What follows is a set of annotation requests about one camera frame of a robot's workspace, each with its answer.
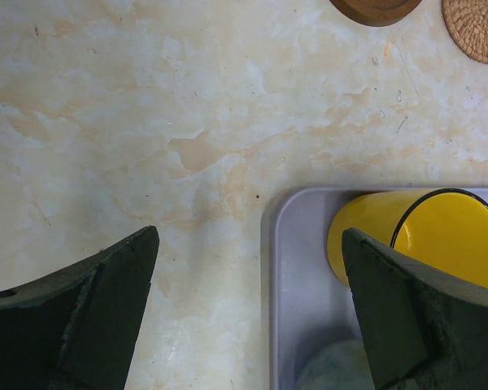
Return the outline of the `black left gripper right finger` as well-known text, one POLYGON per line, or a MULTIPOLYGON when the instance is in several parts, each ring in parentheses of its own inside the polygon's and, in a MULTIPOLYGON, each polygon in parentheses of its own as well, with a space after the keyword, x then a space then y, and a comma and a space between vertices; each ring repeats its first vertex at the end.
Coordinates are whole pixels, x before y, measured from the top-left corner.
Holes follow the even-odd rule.
POLYGON ((356 228, 342 256, 377 389, 488 389, 488 288, 356 228))

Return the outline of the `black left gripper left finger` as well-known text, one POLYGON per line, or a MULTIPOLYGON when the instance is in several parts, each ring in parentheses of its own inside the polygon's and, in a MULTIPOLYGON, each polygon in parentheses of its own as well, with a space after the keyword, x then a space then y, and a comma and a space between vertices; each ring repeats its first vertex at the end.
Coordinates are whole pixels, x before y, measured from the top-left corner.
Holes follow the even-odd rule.
POLYGON ((159 250, 154 226, 0 292, 0 389, 122 389, 159 250))

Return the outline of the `woven rattan coaster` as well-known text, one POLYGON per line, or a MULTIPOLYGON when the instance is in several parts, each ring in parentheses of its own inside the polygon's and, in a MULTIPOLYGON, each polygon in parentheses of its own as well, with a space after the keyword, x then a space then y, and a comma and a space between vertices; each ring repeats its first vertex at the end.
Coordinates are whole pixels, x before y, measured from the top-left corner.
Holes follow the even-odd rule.
POLYGON ((488 0, 442 0, 442 16, 454 43, 488 64, 488 0))

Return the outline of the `dark brown wooden coaster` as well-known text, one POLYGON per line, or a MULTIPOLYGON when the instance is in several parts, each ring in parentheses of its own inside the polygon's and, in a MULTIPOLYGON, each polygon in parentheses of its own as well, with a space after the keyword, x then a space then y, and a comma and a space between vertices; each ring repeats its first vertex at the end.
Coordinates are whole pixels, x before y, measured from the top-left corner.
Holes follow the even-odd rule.
POLYGON ((421 0, 331 0, 331 3, 356 23, 385 27, 405 18, 421 0))

